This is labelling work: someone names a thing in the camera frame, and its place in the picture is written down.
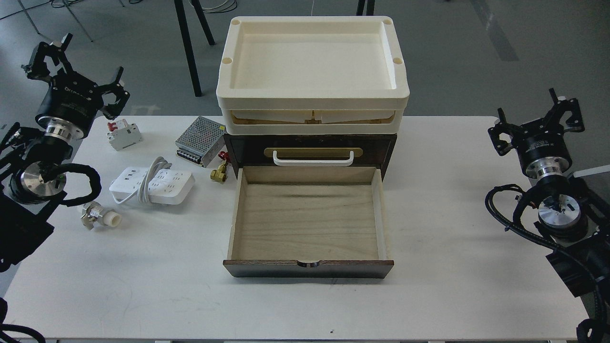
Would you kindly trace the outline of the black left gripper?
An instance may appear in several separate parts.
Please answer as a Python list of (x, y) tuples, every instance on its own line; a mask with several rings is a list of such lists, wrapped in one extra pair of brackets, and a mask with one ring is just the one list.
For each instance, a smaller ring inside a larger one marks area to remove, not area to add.
[[(29, 64), (21, 68), (29, 80), (50, 84), (35, 117), (37, 124), (46, 128), (52, 119), (63, 120), (76, 128), (76, 139), (82, 139), (89, 135), (99, 110), (109, 120), (120, 116), (130, 93), (121, 83), (124, 67), (118, 67), (109, 84), (99, 86), (85, 76), (72, 74), (74, 70), (65, 54), (72, 37), (72, 33), (67, 33), (59, 45), (40, 42), (33, 49)], [(44, 61), (46, 57), (50, 57), (55, 66), (61, 64), (64, 74), (51, 76)], [(113, 94), (115, 102), (103, 105), (101, 95), (107, 94)]]

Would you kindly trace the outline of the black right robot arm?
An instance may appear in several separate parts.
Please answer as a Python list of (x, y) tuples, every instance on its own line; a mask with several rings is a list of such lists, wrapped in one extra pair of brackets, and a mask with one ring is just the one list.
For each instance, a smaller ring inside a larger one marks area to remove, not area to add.
[(485, 197), (487, 211), (506, 231), (549, 248), (547, 260), (574, 297), (593, 294), (594, 315), (577, 326), (580, 343), (600, 343), (609, 335), (609, 204), (583, 179), (609, 166), (566, 175), (572, 159), (567, 132), (585, 130), (579, 102), (549, 89), (553, 106), (545, 117), (522, 125), (507, 122), (503, 109), (488, 129), (498, 155), (516, 150), (521, 172), (536, 184), (525, 191), (499, 185)]

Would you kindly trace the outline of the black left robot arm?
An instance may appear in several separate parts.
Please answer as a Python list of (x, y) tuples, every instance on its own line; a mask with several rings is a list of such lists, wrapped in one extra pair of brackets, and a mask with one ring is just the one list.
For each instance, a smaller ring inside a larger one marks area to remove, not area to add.
[(98, 113), (113, 120), (124, 109), (130, 93), (121, 84), (119, 67), (113, 81), (98, 85), (74, 71), (65, 54), (72, 39), (41, 42), (23, 69), (30, 80), (48, 84), (35, 117), (39, 128), (13, 124), (1, 141), (11, 152), (1, 159), (1, 178), (9, 178), (10, 193), (1, 195), (1, 271), (30, 256), (54, 227), (48, 218), (64, 205), (78, 206), (101, 193), (101, 178), (88, 165), (66, 163), (73, 140), (93, 126)]

